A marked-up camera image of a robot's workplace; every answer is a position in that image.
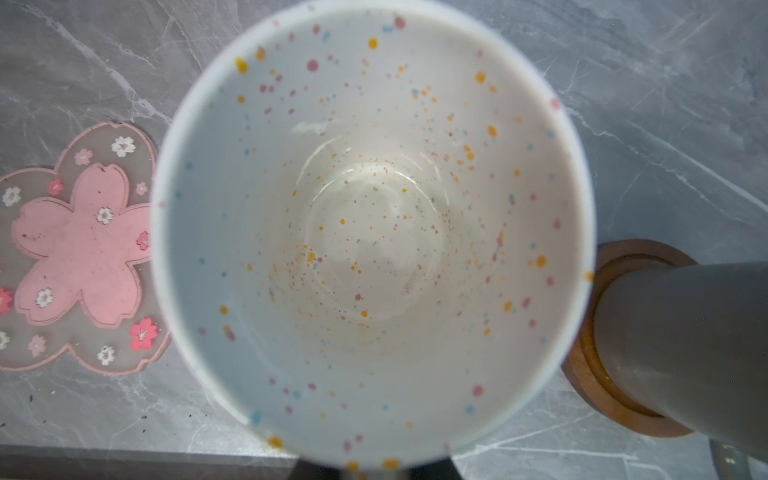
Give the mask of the white mug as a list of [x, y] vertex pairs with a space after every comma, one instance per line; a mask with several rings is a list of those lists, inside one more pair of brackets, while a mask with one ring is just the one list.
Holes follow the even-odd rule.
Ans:
[[150, 239], [216, 400], [304, 461], [376, 473], [471, 446], [549, 381], [596, 214], [562, 103], [502, 36], [435, 1], [316, 1], [187, 93]]

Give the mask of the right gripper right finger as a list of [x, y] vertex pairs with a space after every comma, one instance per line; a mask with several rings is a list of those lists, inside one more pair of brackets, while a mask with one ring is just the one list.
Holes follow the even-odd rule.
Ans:
[[409, 480], [463, 480], [451, 458], [411, 468]]

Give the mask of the grey mug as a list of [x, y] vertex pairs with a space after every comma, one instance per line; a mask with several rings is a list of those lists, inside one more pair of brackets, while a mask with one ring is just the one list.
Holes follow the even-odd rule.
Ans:
[[766, 461], [766, 263], [628, 273], [598, 300], [594, 331], [623, 393]]

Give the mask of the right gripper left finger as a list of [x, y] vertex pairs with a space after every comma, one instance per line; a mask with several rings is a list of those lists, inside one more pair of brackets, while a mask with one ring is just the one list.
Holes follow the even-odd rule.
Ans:
[[298, 460], [293, 467], [293, 480], [340, 480], [341, 471], [305, 460]]

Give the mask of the pink flower coaster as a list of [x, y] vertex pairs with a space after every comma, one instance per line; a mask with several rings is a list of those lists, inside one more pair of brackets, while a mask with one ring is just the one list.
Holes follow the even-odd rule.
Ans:
[[157, 152], [128, 123], [79, 134], [52, 167], [1, 179], [1, 367], [65, 356], [124, 376], [171, 341], [153, 290], [150, 193]]

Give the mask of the brown wooden round coaster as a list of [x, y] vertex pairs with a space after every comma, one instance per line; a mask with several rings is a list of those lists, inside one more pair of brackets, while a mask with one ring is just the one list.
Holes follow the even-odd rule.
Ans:
[[635, 433], [655, 438], [678, 438], [691, 434], [692, 430], [631, 399], [610, 378], [599, 358], [595, 341], [594, 318], [598, 302], [607, 288], [623, 275], [649, 269], [681, 268], [695, 263], [682, 251], [647, 239], [607, 242], [597, 248], [589, 303], [562, 371], [587, 404]]

